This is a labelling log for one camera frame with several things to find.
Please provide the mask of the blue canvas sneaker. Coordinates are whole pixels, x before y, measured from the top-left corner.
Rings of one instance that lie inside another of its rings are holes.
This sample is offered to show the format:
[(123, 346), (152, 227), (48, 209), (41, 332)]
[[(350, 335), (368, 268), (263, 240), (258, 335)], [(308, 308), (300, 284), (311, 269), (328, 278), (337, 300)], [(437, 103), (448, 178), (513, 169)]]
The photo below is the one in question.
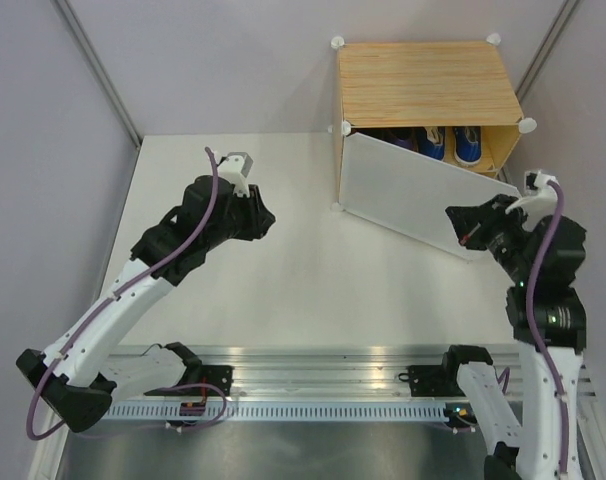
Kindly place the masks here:
[(464, 166), (475, 166), (482, 156), (482, 130), (480, 126), (453, 128), (454, 158)]
[(419, 127), (416, 132), (418, 152), (432, 159), (442, 161), (445, 153), (444, 127)]

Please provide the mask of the white cabinet door panel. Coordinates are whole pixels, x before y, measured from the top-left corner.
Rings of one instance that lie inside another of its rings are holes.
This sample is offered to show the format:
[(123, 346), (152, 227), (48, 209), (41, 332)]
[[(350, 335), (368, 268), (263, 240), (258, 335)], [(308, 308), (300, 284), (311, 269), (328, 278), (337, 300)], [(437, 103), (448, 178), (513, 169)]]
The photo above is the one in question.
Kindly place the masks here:
[(459, 245), (445, 209), (478, 206), (516, 187), (352, 134), (343, 141), (338, 203), (349, 213), (465, 260), (486, 254)]

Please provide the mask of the purple pointed loafer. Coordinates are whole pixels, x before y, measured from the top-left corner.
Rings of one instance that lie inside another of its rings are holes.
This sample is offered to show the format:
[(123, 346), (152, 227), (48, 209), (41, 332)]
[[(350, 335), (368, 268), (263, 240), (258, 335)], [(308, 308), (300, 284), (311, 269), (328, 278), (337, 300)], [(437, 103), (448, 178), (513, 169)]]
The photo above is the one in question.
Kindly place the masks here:
[(397, 147), (414, 151), (414, 129), (413, 128), (390, 128), (383, 131), (383, 140)]

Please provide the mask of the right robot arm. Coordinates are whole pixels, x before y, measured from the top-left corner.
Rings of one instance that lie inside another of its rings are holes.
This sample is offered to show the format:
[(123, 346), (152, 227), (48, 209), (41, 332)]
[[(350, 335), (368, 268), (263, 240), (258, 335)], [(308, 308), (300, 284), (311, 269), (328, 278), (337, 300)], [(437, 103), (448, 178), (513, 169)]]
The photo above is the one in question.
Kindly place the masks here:
[(493, 361), (482, 347), (456, 345), (439, 371), (442, 388), (465, 394), (487, 448), (487, 479), (580, 479), (578, 380), (587, 315), (572, 284), (586, 252), (586, 231), (559, 210), (527, 231), (514, 197), (445, 210), (459, 244), (488, 251), (512, 280), (506, 313), (523, 376), (522, 415), (492, 385)]

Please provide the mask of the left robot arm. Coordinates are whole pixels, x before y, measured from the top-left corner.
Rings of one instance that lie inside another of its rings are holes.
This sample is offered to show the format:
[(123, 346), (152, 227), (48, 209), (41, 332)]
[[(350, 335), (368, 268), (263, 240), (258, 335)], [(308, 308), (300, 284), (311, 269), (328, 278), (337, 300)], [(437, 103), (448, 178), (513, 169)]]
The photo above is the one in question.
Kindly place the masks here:
[(198, 177), (181, 204), (147, 229), (108, 292), (45, 350), (27, 349), (16, 365), (74, 433), (95, 425), (116, 402), (139, 395), (200, 394), (209, 372), (185, 345), (155, 345), (121, 361), (109, 356), (124, 336), (168, 295), (207, 254), (227, 240), (263, 238), (276, 218), (257, 185), (238, 193), (230, 181)]

